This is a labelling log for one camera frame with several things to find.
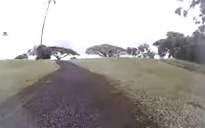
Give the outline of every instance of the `tree trunk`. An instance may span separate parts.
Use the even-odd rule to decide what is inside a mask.
[[[44,26],[45,26],[45,22],[46,22],[46,19],[47,19],[47,15],[48,15],[48,10],[49,10],[50,4],[51,4],[51,0],[48,1],[48,7],[47,7],[47,10],[46,10],[46,13],[45,13],[45,16],[44,16],[44,22],[43,22],[43,26],[42,26],[42,30],[41,30],[40,45],[42,45],[42,41],[43,41]]]

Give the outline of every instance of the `flat-topped tree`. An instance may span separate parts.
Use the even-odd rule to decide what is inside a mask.
[[[123,52],[126,52],[124,48],[110,44],[95,45],[86,49],[87,54],[99,55],[101,57],[117,57]]]
[[[58,47],[58,46],[51,46],[48,48],[51,51],[51,55],[56,57],[57,60],[61,60],[62,58],[69,55],[79,55],[76,51],[69,48]]]

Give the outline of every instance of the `green lawn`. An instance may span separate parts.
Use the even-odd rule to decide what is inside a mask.
[[[205,67],[199,70],[202,65],[196,65],[195,72],[161,60],[140,58],[72,62],[107,76],[161,127],[195,127],[196,122],[198,127],[205,127],[205,74],[201,73]]]
[[[171,66],[159,60],[111,58],[75,60],[93,72],[120,80],[123,86],[144,89],[150,95],[178,98],[205,96],[205,75]]]
[[[54,61],[0,60],[0,103],[57,68]]]

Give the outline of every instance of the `treeline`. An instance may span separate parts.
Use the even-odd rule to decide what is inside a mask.
[[[205,34],[195,31],[191,36],[168,32],[165,39],[156,41],[158,55],[205,64]]]

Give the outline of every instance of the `tree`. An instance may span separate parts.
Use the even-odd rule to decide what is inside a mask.
[[[168,54],[176,59],[205,64],[205,36],[198,31],[187,37],[169,32],[167,38],[158,40],[153,45],[158,47],[160,57]]]
[[[178,32],[167,32],[166,39],[156,41],[153,45],[158,47],[158,54],[160,57],[164,57],[169,54],[168,57],[174,56],[175,51],[184,43],[185,36]]]
[[[22,55],[18,55],[15,57],[15,59],[28,59],[28,56],[26,53],[22,54]]]
[[[117,57],[123,52],[126,52],[125,49],[110,45],[110,44],[101,44],[87,48],[87,54],[95,54],[101,57]]]
[[[56,4],[56,0],[48,0],[48,6],[47,6],[47,9],[46,9],[46,13],[45,13],[45,16],[44,16],[44,22],[43,22],[43,26],[42,26],[42,29],[41,29],[41,40],[40,40],[40,45],[42,45],[42,41],[43,41],[43,34],[44,34],[44,27],[45,27],[45,23],[46,23],[46,19],[47,19],[47,15],[48,15],[48,10],[50,8],[50,5],[51,5],[51,2],[54,2],[54,4]]]
[[[199,7],[200,13],[193,17],[195,24],[198,24],[198,31],[201,33],[205,33],[205,0],[178,0],[188,4],[187,7],[178,7],[175,10],[175,13],[178,15],[182,15],[187,17],[188,12],[192,9]]]
[[[138,49],[135,47],[127,47],[126,49],[127,54],[132,55],[132,56],[137,56],[138,55]]]
[[[51,51],[51,55],[56,57],[57,60],[61,60],[61,58],[64,58],[68,55],[79,55],[76,51],[69,49],[69,48],[63,48],[63,47],[57,47],[57,46],[52,46],[48,48]]]
[[[148,44],[140,44],[138,47],[139,52],[147,52],[149,50],[149,45]]]
[[[36,48],[36,60],[39,59],[51,59],[51,50],[45,45],[39,45]]]
[[[3,32],[2,35],[5,37],[5,36],[8,36],[8,33],[7,32]]]

